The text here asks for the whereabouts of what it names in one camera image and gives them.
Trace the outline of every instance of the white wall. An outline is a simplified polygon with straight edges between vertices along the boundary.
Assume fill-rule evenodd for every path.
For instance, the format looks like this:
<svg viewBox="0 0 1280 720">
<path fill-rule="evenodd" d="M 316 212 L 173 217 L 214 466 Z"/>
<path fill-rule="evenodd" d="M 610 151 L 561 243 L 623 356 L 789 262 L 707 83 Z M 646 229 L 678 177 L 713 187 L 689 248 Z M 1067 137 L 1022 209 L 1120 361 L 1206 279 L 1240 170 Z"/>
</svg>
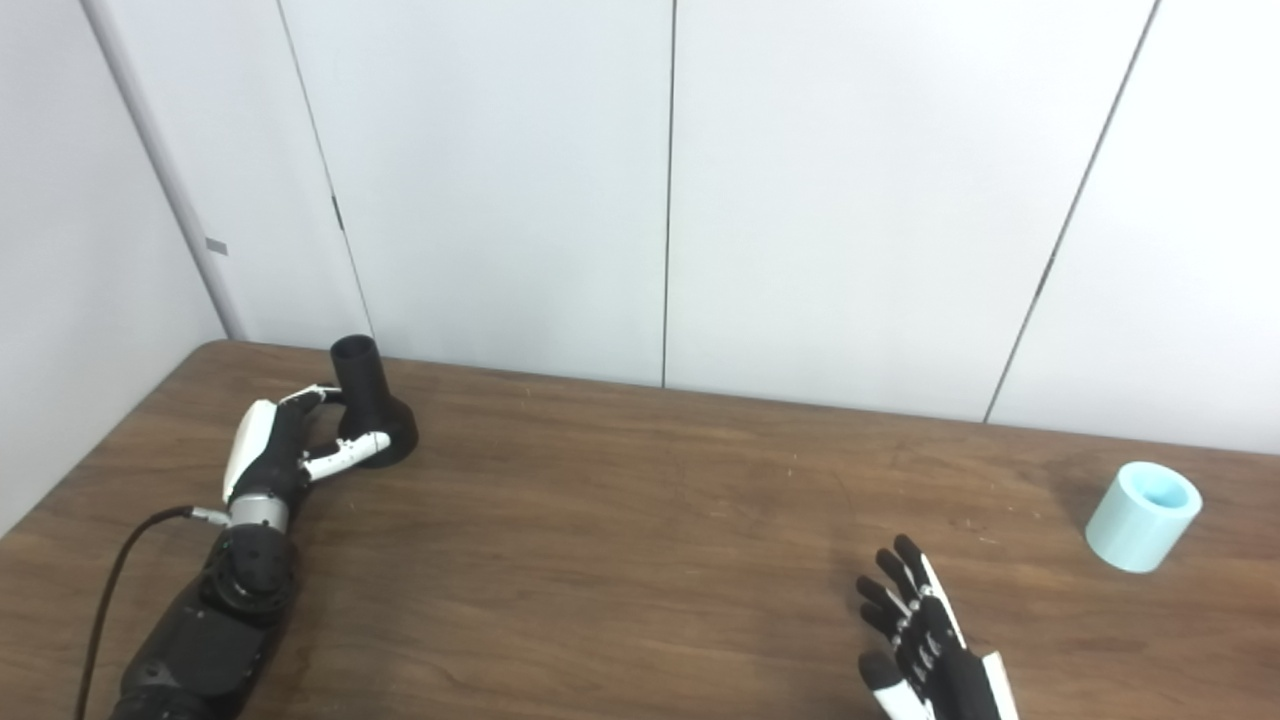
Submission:
<svg viewBox="0 0 1280 720">
<path fill-rule="evenodd" d="M 76 0 L 0 3 L 0 533 L 220 337 Z"/>
<path fill-rule="evenodd" d="M 1161 5 L 992 421 L 1280 452 L 1277 37 Z"/>
<path fill-rule="evenodd" d="M 980 420 L 1149 9 L 680 3 L 667 383 Z"/>
<path fill-rule="evenodd" d="M 369 332 L 275 3 L 88 0 L 243 340 Z M 204 237 L 228 247 L 210 252 Z"/>
<path fill-rule="evenodd" d="M 284 10 L 385 352 L 659 382 L 669 3 Z"/>
<path fill-rule="evenodd" d="M 669 0 L 86 1 L 250 340 L 358 270 L 390 355 L 973 420 L 1151 9 L 680 3 L 668 264 Z M 993 421 L 1280 451 L 1275 29 L 1162 6 Z"/>
</svg>

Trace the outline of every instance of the light blue cup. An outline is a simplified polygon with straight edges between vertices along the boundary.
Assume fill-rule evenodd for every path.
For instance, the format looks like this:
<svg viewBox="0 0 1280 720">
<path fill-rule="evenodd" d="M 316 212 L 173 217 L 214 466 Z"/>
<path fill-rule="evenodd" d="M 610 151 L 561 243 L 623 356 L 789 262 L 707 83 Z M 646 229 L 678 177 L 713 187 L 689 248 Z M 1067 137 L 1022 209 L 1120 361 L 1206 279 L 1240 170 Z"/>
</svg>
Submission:
<svg viewBox="0 0 1280 720">
<path fill-rule="evenodd" d="M 1151 573 L 1204 506 L 1190 480 L 1155 462 L 1120 468 L 1084 537 L 1093 552 L 1129 573 Z"/>
</svg>

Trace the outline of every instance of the black cylindrical object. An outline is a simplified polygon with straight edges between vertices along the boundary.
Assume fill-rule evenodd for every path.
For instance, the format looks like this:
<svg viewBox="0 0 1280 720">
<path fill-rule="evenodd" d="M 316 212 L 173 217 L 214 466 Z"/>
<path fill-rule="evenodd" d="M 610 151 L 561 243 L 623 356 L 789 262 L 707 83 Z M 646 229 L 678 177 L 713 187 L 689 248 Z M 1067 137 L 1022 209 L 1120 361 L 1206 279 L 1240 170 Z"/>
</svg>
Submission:
<svg viewBox="0 0 1280 720">
<path fill-rule="evenodd" d="M 417 447 L 417 423 L 408 405 L 392 396 L 383 372 L 378 343 L 364 334 L 347 336 L 329 350 L 338 387 L 347 405 L 338 421 L 338 436 L 355 438 L 367 432 L 383 432 L 392 446 L 361 462 L 361 468 L 394 465 Z"/>
</svg>

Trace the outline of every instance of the wood grain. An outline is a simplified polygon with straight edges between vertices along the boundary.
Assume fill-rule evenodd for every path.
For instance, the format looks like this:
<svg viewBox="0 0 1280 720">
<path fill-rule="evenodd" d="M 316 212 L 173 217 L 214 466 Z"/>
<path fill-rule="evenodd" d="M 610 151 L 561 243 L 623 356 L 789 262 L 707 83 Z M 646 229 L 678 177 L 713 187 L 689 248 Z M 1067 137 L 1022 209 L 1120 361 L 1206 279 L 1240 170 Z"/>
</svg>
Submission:
<svg viewBox="0 0 1280 720">
<path fill-rule="evenodd" d="M 401 465 L 317 487 L 305 593 L 248 719 L 872 719 L 851 615 L 897 532 L 929 552 L 1023 717 L 1265 717 L 1280 706 L 1280 457 L 389 361 Z M 0 541 L 5 717 L 65 717 L 118 544 L 214 505 L 257 397 L 321 352 L 195 352 Z M 329 415 L 320 425 L 332 425 Z M 325 427 L 316 433 L 324 434 Z M 1203 515 L 1152 575 L 1080 527 L 1126 460 Z M 116 592 L 92 716 L 215 529 L 161 525 Z"/>
</svg>

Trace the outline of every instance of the robotic arm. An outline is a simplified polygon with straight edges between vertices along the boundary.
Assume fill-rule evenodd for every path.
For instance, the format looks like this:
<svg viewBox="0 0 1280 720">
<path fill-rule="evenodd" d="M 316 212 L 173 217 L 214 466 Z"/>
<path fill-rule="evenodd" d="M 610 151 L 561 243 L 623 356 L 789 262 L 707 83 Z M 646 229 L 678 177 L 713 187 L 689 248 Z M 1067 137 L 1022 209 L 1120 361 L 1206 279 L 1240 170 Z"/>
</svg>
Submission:
<svg viewBox="0 0 1280 720">
<path fill-rule="evenodd" d="M 330 356 L 337 386 L 257 400 L 244 414 L 223 480 L 227 511 L 193 514 L 224 529 L 125 669 L 111 720 L 236 717 L 284 632 L 296 592 L 288 528 L 311 486 L 413 451 L 413 413 L 392 397 L 372 338 L 339 340 Z M 323 404 L 347 409 L 338 437 L 308 450 L 306 418 Z"/>
<path fill-rule="evenodd" d="M 1018 720 L 998 652 L 978 657 L 965 643 L 951 601 L 929 559 L 897 536 L 876 564 L 897 593 L 863 575 L 863 620 L 893 648 L 863 653 L 858 669 L 890 720 Z"/>
</svg>

